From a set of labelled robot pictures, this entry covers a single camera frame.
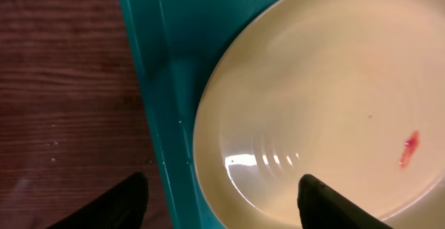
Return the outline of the teal plastic tray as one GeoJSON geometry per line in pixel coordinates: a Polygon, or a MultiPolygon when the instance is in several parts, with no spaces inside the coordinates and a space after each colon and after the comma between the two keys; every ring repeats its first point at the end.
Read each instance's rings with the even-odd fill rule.
{"type": "Polygon", "coordinates": [[[175,228],[219,228],[193,165],[197,107],[235,37],[278,0],[119,0],[175,228]]]}

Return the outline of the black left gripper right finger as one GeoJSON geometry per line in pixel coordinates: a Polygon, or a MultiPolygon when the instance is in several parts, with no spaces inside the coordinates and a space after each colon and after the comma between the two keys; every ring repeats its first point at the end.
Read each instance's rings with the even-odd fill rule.
{"type": "Polygon", "coordinates": [[[310,174],[298,183],[298,209],[303,229],[391,229],[310,174]]]}

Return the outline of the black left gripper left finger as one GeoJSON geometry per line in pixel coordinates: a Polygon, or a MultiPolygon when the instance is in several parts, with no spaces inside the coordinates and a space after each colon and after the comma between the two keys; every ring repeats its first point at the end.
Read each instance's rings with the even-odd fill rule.
{"type": "Polygon", "coordinates": [[[140,229],[148,200],[147,178],[136,172],[49,229],[140,229]]]}

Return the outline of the yellow-green plate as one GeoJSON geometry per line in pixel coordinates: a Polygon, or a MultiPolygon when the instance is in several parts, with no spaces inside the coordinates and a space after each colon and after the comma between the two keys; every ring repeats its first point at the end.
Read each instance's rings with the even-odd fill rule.
{"type": "Polygon", "coordinates": [[[444,0],[279,0],[213,71],[193,158],[225,228],[300,228],[305,174],[392,228],[443,228],[444,0]]]}

